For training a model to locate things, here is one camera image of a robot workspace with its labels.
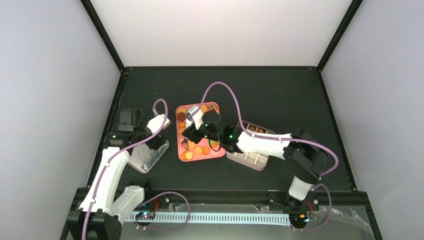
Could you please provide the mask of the metal serving tongs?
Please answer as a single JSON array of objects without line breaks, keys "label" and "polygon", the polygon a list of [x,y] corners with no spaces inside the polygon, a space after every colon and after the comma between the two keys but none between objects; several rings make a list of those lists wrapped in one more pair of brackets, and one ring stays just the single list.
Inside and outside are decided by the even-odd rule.
[{"label": "metal serving tongs", "polygon": [[189,150],[189,140],[188,139],[184,138],[180,145],[185,151]]}]

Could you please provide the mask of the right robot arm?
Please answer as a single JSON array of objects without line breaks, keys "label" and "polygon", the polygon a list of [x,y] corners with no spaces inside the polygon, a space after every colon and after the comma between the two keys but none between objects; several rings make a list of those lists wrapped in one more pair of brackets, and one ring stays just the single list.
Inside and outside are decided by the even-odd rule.
[{"label": "right robot arm", "polygon": [[203,139],[216,142],[228,153],[258,153],[288,162],[294,178],[285,197],[285,204],[293,210],[304,203],[308,192],[317,185],[324,173],[328,154],[310,141],[303,131],[292,134],[269,134],[230,126],[215,110],[202,112],[195,105],[186,111],[186,127],[182,135],[188,141]]}]

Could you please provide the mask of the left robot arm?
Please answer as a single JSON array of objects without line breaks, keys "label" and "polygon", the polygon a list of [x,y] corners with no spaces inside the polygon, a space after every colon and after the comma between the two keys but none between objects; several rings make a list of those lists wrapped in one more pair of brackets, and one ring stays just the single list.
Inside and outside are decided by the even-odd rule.
[{"label": "left robot arm", "polygon": [[123,224],[146,195],[145,185],[130,185],[114,199],[133,148],[146,145],[156,151],[166,144],[159,133],[170,124],[168,114],[153,113],[153,118],[147,119],[142,117],[139,109],[121,110],[117,127],[104,139],[100,165],[92,186],[78,209],[67,215],[66,224],[75,240],[121,238]]}]

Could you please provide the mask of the clear plastic tin lid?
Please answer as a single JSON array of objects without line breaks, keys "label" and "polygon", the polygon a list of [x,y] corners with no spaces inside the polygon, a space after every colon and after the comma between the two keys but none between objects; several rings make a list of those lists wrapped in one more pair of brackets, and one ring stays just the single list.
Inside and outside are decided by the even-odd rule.
[{"label": "clear plastic tin lid", "polygon": [[158,150],[150,149],[146,143],[140,144],[132,149],[128,164],[140,173],[147,174],[168,150],[169,146],[168,140],[165,140],[165,143]]}]

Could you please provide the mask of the pink cookie tray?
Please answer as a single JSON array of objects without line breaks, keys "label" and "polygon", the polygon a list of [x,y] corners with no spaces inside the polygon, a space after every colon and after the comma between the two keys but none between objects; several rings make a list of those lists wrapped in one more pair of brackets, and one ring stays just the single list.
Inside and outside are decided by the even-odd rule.
[{"label": "pink cookie tray", "polygon": [[208,140],[206,138],[202,139],[199,143],[194,143],[189,140],[188,151],[184,150],[181,147],[181,142],[184,139],[182,133],[186,128],[186,122],[178,121],[177,113],[183,112],[186,114],[186,111],[190,106],[190,104],[180,105],[176,108],[175,111],[177,130],[177,154],[179,159],[183,162],[192,162],[223,157],[226,154],[226,151],[223,148],[220,148],[219,143],[217,141]]}]

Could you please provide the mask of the dark chocolate round cookie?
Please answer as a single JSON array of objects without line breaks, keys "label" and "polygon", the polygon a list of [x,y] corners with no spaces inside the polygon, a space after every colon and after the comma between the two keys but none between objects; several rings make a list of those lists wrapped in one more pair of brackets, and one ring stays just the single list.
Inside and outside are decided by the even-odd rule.
[{"label": "dark chocolate round cookie", "polygon": [[180,122],[184,122],[186,120],[187,116],[184,112],[179,112],[176,115],[176,119]]}]

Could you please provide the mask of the white divided cookie tin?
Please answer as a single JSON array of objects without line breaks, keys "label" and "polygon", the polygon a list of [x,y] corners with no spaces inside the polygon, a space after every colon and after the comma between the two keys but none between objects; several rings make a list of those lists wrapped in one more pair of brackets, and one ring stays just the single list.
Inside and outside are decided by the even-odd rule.
[{"label": "white divided cookie tin", "polygon": [[[242,121],[242,124],[245,126],[247,130],[252,132],[275,134],[275,132],[270,129],[261,127],[259,125],[256,125],[244,120]],[[267,165],[267,162],[269,159],[269,155],[265,153],[257,153],[257,152],[244,152],[244,153],[226,152],[225,156],[232,161],[235,161],[239,164],[242,164],[256,171],[262,171]]]}]

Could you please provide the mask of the left base circuit board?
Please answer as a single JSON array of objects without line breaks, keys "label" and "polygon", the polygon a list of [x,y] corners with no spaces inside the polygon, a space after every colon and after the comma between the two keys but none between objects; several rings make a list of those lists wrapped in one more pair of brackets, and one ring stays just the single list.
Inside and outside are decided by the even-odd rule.
[{"label": "left base circuit board", "polygon": [[136,216],[135,216],[135,220],[140,222],[140,221],[153,221],[156,217],[156,212],[155,211],[142,211],[139,212]]}]

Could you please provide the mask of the base circuit board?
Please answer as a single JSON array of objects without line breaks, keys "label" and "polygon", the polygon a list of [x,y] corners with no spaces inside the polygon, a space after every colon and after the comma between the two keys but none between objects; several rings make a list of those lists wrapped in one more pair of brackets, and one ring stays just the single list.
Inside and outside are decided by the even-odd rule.
[{"label": "base circuit board", "polygon": [[135,216],[135,220],[140,222],[140,221],[153,221],[156,217],[156,212],[155,211],[142,211],[139,212],[136,216]]},{"label": "base circuit board", "polygon": [[315,215],[308,214],[290,214],[289,220],[294,223],[308,223],[310,221],[315,221],[317,217]]}]

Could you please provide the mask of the right base circuit board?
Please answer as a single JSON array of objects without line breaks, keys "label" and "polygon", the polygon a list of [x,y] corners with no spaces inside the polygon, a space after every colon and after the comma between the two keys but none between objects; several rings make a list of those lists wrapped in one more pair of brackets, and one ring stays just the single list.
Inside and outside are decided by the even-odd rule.
[{"label": "right base circuit board", "polygon": [[310,221],[315,221],[317,217],[315,215],[308,214],[290,214],[289,220],[294,223],[308,223]]}]

